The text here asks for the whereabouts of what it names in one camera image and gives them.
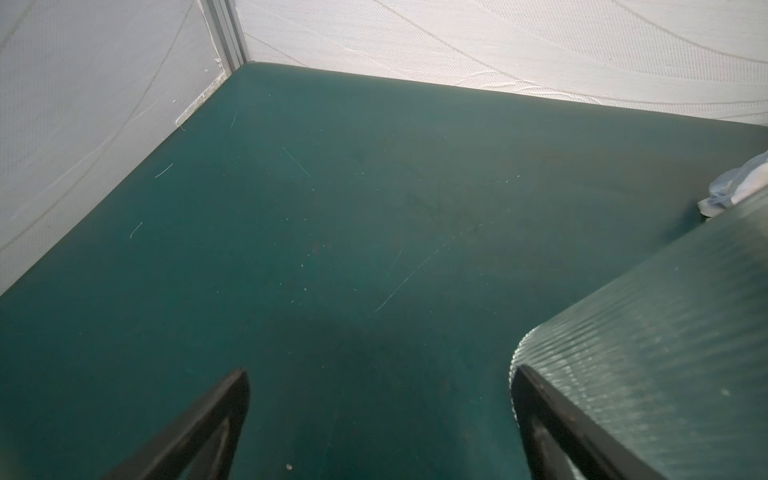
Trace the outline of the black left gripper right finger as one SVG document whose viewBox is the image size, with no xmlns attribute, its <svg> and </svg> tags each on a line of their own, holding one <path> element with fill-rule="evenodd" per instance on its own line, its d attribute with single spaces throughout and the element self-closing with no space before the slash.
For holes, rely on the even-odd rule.
<svg viewBox="0 0 768 480">
<path fill-rule="evenodd" d="M 660 479 L 528 365 L 515 368 L 510 396 L 534 479 Z"/>
</svg>

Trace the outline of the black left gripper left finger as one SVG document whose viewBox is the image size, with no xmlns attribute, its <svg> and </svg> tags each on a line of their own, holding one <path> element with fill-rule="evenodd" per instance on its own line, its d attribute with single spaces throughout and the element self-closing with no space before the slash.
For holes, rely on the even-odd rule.
<svg viewBox="0 0 768 480">
<path fill-rule="evenodd" d="M 227 479 L 248 413 L 247 372 L 234 369 L 105 479 Z"/>
</svg>

